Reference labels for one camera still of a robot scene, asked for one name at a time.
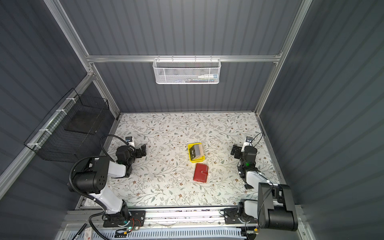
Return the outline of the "red leather card holder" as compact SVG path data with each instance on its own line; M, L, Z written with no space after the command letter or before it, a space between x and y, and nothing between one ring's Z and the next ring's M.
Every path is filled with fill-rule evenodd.
M195 182L206 183L208 179L209 167L205 164L197 163L193 180Z

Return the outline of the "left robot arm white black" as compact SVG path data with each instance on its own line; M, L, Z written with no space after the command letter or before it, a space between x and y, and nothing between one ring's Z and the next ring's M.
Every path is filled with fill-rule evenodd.
M131 145L117 148L115 162L110 156L87 157L76 162L70 171L68 187L100 207L104 227L132 227L144 224L145 211L131 212L126 201L117 197L108 186L108 179L128 178L136 159L146 156L146 145L135 149Z

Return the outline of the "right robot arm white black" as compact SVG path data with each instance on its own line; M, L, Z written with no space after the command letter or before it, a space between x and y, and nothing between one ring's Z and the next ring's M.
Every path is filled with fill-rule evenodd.
M238 203L240 221L257 221L262 229L296 231L299 221L292 190L285 184L274 184L256 167L257 149L234 145L231 155L238 159L239 177L247 190L257 189L258 199L242 199Z

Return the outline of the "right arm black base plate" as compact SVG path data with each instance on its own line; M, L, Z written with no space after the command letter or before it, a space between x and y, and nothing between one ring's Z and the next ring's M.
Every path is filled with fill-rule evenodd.
M224 217L227 225L258 224L256 218L245 214L243 210L239 210L238 208L225 208L220 210L220 214Z

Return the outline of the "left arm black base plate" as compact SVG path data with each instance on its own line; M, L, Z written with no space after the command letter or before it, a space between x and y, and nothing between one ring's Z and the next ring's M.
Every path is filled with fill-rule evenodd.
M142 227L146 218L146 211L128 211L126 213L103 214L103 227Z

